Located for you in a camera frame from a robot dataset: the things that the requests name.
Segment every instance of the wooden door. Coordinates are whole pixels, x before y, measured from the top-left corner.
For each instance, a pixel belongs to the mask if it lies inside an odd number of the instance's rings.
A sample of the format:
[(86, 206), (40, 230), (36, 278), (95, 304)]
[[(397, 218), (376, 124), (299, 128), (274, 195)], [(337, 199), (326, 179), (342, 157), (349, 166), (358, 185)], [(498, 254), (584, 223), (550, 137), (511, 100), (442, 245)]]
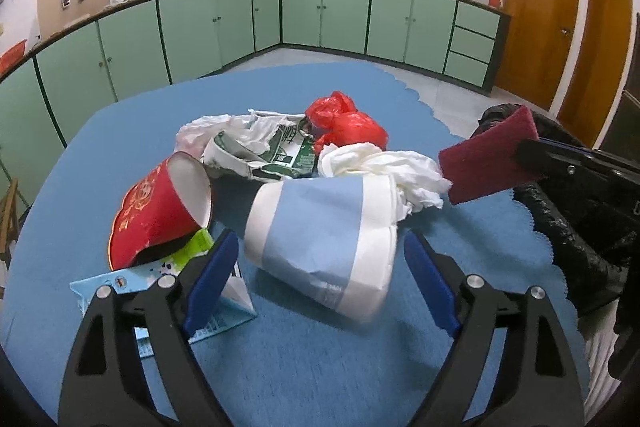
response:
[(412, 0), (371, 0), (367, 55), (402, 62)]
[(280, 0), (254, 0), (254, 35), (257, 52), (280, 44)]
[(604, 125), (625, 68), (632, 0), (589, 0), (574, 77), (558, 120), (592, 147)]
[(320, 45), (322, 0), (282, 0), (282, 42)]
[(414, 0), (404, 61), (442, 73), (456, 12), (454, 0)]
[(549, 109), (574, 34), (578, 0), (505, 0), (509, 36), (495, 85)]
[(320, 45), (364, 53), (369, 0), (322, 0)]
[(38, 53), (36, 60), (67, 143), (96, 111), (117, 102), (95, 23), (54, 42)]
[(0, 84), (0, 160), (29, 204), (63, 150), (29, 60)]
[(251, 0), (216, 0), (222, 65), (255, 51)]
[(160, 20), (174, 84), (222, 67), (216, 0), (160, 0)]
[(98, 26), (118, 100), (169, 85), (155, 1), (109, 15)]

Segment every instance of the table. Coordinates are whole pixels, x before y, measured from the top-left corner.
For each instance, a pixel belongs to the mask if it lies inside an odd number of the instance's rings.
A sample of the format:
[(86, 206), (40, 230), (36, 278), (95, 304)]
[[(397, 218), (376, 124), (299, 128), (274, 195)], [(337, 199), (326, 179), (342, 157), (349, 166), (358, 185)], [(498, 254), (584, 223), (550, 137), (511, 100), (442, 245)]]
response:
[[(57, 417), (66, 358), (81, 314), (68, 285), (108, 270), (111, 221), (126, 190), (171, 154), (181, 125), (249, 108), (302, 112), (339, 89), (389, 133), (390, 150), (433, 158), (460, 139), (433, 118), (415, 91), (372, 64), (335, 62), (225, 73), (147, 92), (99, 111), (65, 150), (38, 195), (17, 245), (4, 298), (0, 341), (27, 388)], [(240, 236), (258, 184), (228, 178), (216, 186), (216, 229)], [(573, 305), (565, 299), (552, 250), (510, 191), (402, 225), (421, 229), (436, 251), (494, 287), (542, 285), (568, 336), (585, 389), (588, 367)], [(314, 226), (310, 216), (309, 227)], [(213, 391), (237, 427), (404, 427), (451, 345), (433, 324), (402, 252), (380, 316), (360, 327), (286, 284), (239, 264), (258, 317), (194, 344)], [(499, 332), (470, 415), (484, 409), (497, 372)], [(153, 358), (144, 361), (152, 396), (173, 416)]]

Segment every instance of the white floor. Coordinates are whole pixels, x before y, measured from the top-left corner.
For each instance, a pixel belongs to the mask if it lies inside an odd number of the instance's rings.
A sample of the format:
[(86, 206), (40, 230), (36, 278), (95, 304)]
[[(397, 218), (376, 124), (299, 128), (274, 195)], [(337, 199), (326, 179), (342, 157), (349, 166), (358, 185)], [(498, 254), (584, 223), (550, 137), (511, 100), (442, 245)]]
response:
[[(328, 53), (281, 48), (252, 58), (231, 71), (248, 71), (270, 66), (290, 66), (294, 64), (312, 64), (315, 62), (345, 62), (357, 60)], [(436, 80), (423, 74), (384, 66), (370, 62), (396, 79), (404, 82), (406, 87), (416, 90), (420, 101), (433, 109), (435, 118), (443, 122), (451, 134), (469, 138), (478, 126), (478, 120), (484, 111), (499, 103), (525, 103), (530, 108), (546, 114), (546, 111), (498, 87), (494, 87), (491, 96), (478, 94), (448, 82)]]

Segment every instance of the red paper cup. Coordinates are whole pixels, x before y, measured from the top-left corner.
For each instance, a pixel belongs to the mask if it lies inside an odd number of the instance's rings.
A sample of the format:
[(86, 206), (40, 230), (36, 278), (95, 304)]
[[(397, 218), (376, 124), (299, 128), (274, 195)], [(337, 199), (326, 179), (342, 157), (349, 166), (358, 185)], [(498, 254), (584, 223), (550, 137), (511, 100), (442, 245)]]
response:
[(132, 266), (143, 250), (207, 228), (211, 214), (204, 167), (187, 153), (174, 153), (124, 196), (111, 226), (110, 268)]

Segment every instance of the metal bolt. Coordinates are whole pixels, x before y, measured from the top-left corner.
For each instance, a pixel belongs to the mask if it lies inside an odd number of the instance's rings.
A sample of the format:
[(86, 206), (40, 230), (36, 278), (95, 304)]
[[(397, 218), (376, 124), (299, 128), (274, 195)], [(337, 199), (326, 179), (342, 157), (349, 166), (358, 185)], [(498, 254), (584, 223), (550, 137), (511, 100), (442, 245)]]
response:
[(466, 278), (466, 283), (471, 286), (471, 288), (481, 288), (484, 286), (484, 279), (479, 275), (470, 275)]
[(158, 286), (161, 288), (171, 288), (175, 284), (175, 277), (173, 275), (165, 274), (158, 279)]
[(534, 299), (542, 300), (546, 297), (546, 292), (540, 286), (533, 286), (531, 295)]
[(100, 286), (95, 292), (95, 296), (98, 299), (106, 299), (109, 295), (111, 295), (111, 286), (107, 286), (106, 284)]

